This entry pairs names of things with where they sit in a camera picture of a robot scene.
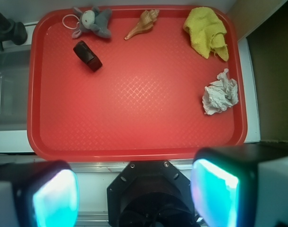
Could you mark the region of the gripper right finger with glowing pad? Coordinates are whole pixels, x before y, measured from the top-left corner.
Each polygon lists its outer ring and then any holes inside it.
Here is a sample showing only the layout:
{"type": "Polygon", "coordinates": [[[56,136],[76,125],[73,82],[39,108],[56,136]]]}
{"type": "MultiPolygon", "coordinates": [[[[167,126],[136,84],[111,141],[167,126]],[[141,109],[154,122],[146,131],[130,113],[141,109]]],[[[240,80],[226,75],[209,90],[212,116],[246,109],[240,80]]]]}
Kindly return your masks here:
{"type": "Polygon", "coordinates": [[[210,227],[288,227],[288,144],[202,148],[190,190],[210,227]]]}

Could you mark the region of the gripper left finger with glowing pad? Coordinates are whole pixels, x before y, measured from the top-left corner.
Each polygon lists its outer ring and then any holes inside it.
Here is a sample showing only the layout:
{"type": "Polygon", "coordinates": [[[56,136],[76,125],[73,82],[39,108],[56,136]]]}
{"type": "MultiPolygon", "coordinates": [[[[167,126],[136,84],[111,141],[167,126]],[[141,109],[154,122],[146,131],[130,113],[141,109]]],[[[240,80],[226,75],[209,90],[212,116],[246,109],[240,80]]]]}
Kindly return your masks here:
{"type": "Polygon", "coordinates": [[[77,175],[65,161],[0,164],[0,227],[73,227],[77,175]]]}

